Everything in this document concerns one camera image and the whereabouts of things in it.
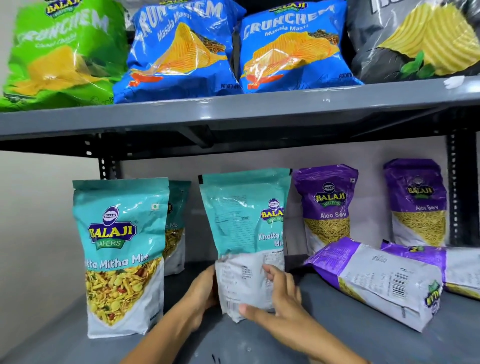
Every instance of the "green crunchem bag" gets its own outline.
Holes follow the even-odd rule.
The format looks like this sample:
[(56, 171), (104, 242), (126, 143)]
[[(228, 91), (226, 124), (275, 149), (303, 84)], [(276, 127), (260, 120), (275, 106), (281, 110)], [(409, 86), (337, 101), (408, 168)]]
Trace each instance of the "green crunchem bag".
[(18, 11), (0, 111), (113, 103), (126, 72), (123, 7), (113, 0), (55, 0)]

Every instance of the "barcode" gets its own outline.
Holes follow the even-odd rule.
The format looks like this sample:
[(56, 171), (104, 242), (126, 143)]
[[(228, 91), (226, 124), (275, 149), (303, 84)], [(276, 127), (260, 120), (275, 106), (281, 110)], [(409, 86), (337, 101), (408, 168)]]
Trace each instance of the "barcode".
[(405, 286), (408, 283), (408, 276), (402, 273), (395, 273), (392, 281), (392, 294), (399, 298), (405, 298)]
[(238, 310), (239, 310), (239, 304), (238, 304), (238, 303), (235, 303), (235, 302), (232, 302), (232, 301), (227, 301), (227, 308), (228, 308), (230, 311), (238, 312)]

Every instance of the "crunchem chip bag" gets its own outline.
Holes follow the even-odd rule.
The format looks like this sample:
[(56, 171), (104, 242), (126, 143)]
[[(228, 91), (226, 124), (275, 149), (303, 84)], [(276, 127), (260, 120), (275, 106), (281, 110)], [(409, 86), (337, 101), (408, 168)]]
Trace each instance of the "crunchem chip bag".
[(113, 0), (55, 0), (18, 11), (0, 111), (113, 103), (126, 71), (123, 8)]
[(244, 319), (238, 311), (240, 303), (273, 308), (273, 284), (262, 264), (285, 269), (283, 215), (290, 173), (277, 168), (199, 176), (218, 250), (220, 306), (235, 322)]
[(446, 291), (480, 300), (480, 248), (402, 246), (384, 241), (381, 249), (439, 267)]
[(163, 1), (133, 16), (129, 71), (115, 103), (242, 93), (230, 61), (245, 9), (233, 0)]
[(185, 266), (185, 221), (183, 212), (190, 181), (169, 181), (167, 224), (165, 226), (165, 275), (178, 274)]
[(163, 314), (168, 179), (73, 181), (88, 337), (144, 334)]
[(344, 294), (422, 332), (440, 307), (436, 266), (342, 238), (305, 261)]
[(244, 92), (361, 85), (340, 53), (344, 0), (292, 2), (241, 22)]
[(308, 254), (350, 236), (348, 206), (359, 172), (345, 164), (302, 168), (292, 174), (301, 195)]
[(395, 242), (445, 246), (447, 192), (440, 166), (432, 159), (393, 159), (384, 174)]
[(348, 0), (353, 73), (365, 83), (480, 72), (473, 1)]

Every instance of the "black chip bag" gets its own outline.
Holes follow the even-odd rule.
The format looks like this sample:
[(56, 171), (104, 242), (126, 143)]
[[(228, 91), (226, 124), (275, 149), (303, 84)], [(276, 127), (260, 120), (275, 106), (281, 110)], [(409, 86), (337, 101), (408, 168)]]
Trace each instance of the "black chip bag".
[(368, 84), (478, 74), (478, 12), (471, 0), (348, 0), (352, 71)]

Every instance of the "snack packet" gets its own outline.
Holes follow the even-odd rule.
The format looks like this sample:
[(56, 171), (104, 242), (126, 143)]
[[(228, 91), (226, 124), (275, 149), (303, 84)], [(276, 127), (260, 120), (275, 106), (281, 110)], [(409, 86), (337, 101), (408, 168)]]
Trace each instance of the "snack packet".
[(185, 221), (183, 211), (188, 199), (190, 181), (169, 181), (167, 224), (165, 226), (165, 276), (185, 268)]
[(240, 84), (246, 93), (362, 85), (340, 53), (344, 0), (292, 2), (245, 17)]
[(477, 75), (478, 14), (474, 1), (348, 0), (353, 73), (368, 84)]
[(358, 175), (357, 170), (345, 164), (302, 168), (292, 173), (293, 183), (302, 196), (309, 255), (350, 236), (348, 206)]
[(384, 164), (394, 240), (406, 246), (445, 246), (447, 192), (431, 159), (393, 159)]
[(88, 337), (144, 334), (163, 315), (168, 178), (73, 181)]
[(439, 267), (446, 291), (480, 300), (480, 248), (402, 246), (384, 240), (381, 249)]
[(113, 104), (126, 71), (123, 8), (113, 0), (21, 7), (0, 111)]
[(129, 71), (115, 103), (240, 94), (232, 33), (245, 9), (233, 0), (162, 1), (133, 16)]
[(305, 261), (344, 294), (421, 332), (440, 307), (436, 266), (342, 238)]
[(240, 303), (271, 310), (273, 284), (262, 264), (285, 269), (283, 215), (291, 170), (251, 170), (199, 176), (212, 229), (222, 313), (244, 319)]

